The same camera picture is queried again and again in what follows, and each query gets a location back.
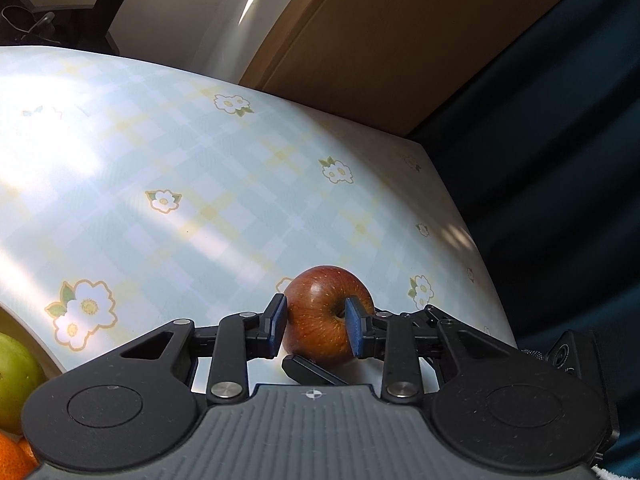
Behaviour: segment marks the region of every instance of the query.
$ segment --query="floral tablecloth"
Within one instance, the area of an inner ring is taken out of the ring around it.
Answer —
[[[0,48],[0,303],[62,368],[178,317],[260,312],[321,264],[380,308],[430,302],[514,345],[418,144],[136,60]],[[250,362],[251,384],[288,381]]]

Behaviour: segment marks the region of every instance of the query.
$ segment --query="red apple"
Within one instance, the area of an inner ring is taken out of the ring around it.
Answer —
[[[344,300],[357,296],[373,314],[373,300],[362,282],[348,270],[313,267],[297,276],[284,291],[289,320],[282,345],[321,366],[339,365],[353,358],[344,325]]]

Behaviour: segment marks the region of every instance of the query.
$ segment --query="apple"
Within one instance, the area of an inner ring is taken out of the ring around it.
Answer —
[[[357,296],[370,314],[371,295],[348,270],[334,266],[307,269],[284,291],[289,318],[282,345],[320,366],[336,366],[353,359],[344,325],[344,300]]]
[[[19,341],[0,333],[0,430],[22,434],[22,406],[46,377],[31,352]]]

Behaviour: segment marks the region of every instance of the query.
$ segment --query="metal screw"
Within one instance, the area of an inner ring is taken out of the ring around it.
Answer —
[[[211,387],[211,393],[221,399],[231,399],[242,393],[242,386],[232,381],[222,381]]]
[[[407,381],[398,381],[387,386],[386,391],[389,395],[405,399],[407,397],[413,397],[418,393],[418,386],[413,383],[408,383]]]

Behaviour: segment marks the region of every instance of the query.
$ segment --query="dark blue fabric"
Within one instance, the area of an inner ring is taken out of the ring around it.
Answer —
[[[418,127],[518,344],[602,336],[640,477],[640,0],[563,0]]]

